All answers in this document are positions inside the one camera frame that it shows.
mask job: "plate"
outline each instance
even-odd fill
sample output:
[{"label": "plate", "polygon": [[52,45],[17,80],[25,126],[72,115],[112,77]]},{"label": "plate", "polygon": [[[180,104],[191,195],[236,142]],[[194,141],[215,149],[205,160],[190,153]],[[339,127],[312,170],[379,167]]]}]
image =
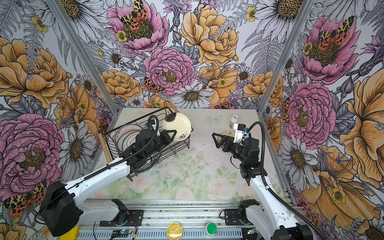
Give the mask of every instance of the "plate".
[{"label": "plate", "polygon": [[140,130],[133,129],[133,130],[130,130],[130,131],[124,133],[122,136],[120,136],[120,138],[117,142],[117,147],[120,151],[124,152],[124,150],[129,146],[129,145],[126,146],[127,142],[125,141],[125,139],[128,140],[128,137],[135,132],[140,132]]},{"label": "plate", "polygon": [[115,134],[115,141],[118,142],[122,135],[132,130],[142,130],[142,127],[137,124],[128,124],[122,126]]},{"label": "plate", "polygon": [[173,138],[174,141],[183,141],[191,133],[191,122],[186,115],[182,113],[171,113],[164,119],[163,122],[164,130],[176,130],[176,136]]}]

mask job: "black wire dish rack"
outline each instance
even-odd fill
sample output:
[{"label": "black wire dish rack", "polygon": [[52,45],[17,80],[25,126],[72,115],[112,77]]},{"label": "black wire dish rack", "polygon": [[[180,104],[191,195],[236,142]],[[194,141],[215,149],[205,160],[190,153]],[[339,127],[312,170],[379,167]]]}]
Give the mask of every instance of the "black wire dish rack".
[{"label": "black wire dish rack", "polygon": [[[147,122],[148,122],[149,117],[151,115],[156,115],[157,118],[159,119],[159,131],[161,131],[161,130],[163,130],[164,119],[166,118],[166,116],[168,116],[171,113],[173,113],[173,111],[169,107],[165,106],[164,108],[160,108],[156,111],[148,113],[148,114],[146,114],[140,118],[137,118],[133,121],[130,121],[124,125],[121,125],[119,127],[116,127],[114,129],[106,132],[105,133],[106,143],[108,146],[109,153],[112,156],[112,159],[119,157],[119,155],[122,153],[122,151],[117,147],[117,142],[115,140],[115,135],[119,129],[121,129],[122,127],[129,125],[129,124],[139,125],[143,129],[148,128]],[[129,175],[127,175],[127,177],[132,181],[132,177],[137,176],[137,174],[139,174],[140,172],[145,172],[145,171],[149,170],[154,164],[158,164],[162,160],[164,160],[167,157],[177,153],[178,151],[180,151],[186,147],[189,148],[189,144],[190,144],[190,136],[187,137],[183,141],[179,141],[179,142],[173,141],[170,145],[164,147],[161,151],[156,152],[155,154],[149,156],[147,158],[147,163],[144,164],[138,170],[138,172],[132,172]]]}]

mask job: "floral table surface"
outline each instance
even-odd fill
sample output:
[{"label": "floral table surface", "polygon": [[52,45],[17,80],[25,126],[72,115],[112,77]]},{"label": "floral table surface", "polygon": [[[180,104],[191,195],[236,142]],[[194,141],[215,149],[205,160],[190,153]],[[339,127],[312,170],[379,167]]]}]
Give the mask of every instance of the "floral table surface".
[{"label": "floral table surface", "polygon": [[[151,112],[150,109],[123,109],[116,126]],[[257,199],[257,195],[247,185],[236,169],[240,161],[233,159],[230,153],[217,149],[212,133],[230,130],[229,120],[232,115],[239,116],[239,122],[250,126],[257,121],[255,110],[239,109],[180,109],[191,121],[194,131],[191,133],[190,149],[183,149],[177,154],[156,164],[147,172],[140,173],[131,182],[122,177],[107,185],[91,196],[92,199],[121,200],[196,200],[196,201],[240,201]],[[273,187],[283,196],[275,167],[266,148],[265,170]],[[97,166],[106,163],[101,157]]]}]

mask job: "flower bud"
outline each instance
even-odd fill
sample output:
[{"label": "flower bud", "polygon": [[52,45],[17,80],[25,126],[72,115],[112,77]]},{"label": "flower bud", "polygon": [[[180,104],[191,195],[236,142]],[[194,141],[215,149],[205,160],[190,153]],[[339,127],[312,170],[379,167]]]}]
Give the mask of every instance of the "flower bud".
[{"label": "flower bud", "polygon": [[337,129],[341,134],[347,135],[351,131],[352,127],[349,122],[341,121],[341,123],[338,124]]},{"label": "flower bud", "polygon": [[351,93],[353,91],[353,82],[352,82],[352,77],[350,76],[343,84],[341,85],[340,91],[343,95]]},{"label": "flower bud", "polygon": [[181,40],[181,34],[176,31],[173,31],[173,40],[175,40],[175,42],[179,42]]}]

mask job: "pink peony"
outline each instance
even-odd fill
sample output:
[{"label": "pink peony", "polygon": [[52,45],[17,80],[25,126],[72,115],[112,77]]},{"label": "pink peony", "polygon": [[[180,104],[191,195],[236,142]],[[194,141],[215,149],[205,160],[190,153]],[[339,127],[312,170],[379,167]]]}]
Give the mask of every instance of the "pink peony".
[{"label": "pink peony", "polygon": [[325,85],[334,83],[351,68],[358,54],[353,54],[356,49],[360,31],[355,32],[356,18],[349,29],[349,36],[341,45],[330,44],[325,50],[319,49],[319,33],[321,31],[332,32],[343,22],[330,22],[324,17],[314,24],[309,36],[304,39],[303,54],[296,62],[296,70],[313,81],[322,81]]},{"label": "pink peony", "polygon": [[0,123],[0,197],[26,195],[40,182],[61,176],[60,145],[64,134],[51,120],[23,114]]},{"label": "pink peony", "polygon": [[144,60],[147,77],[155,85],[165,88],[163,93],[175,95],[175,91],[195,81],[195,68],[188,55],[165,47],[157,49]]},{"label": "pink peony", "polygon": [[148,10],[148,19],[144,20],[138,30],[132,30],[120,20],[125,15],[131,15],[133,3],[127,6],[125,3],[120,8],[107,9],[108,24],[112,27],[109,32],[116,35],[116,42],[123,45],[122,53],[128,57],[134,57],[143,52],[153,51],[164,46],[168,40],[168,22],[166,17],[161,18],[153,3],[151,6],[143,0],[144,8]]},{"label": "pink peony", "polygon": [[290,97],[287,135],[299,138],[308,149],[320,147],[335,127],[336,113],[331,106],[332,96],[326,87],[320,83],[300,83]]}]

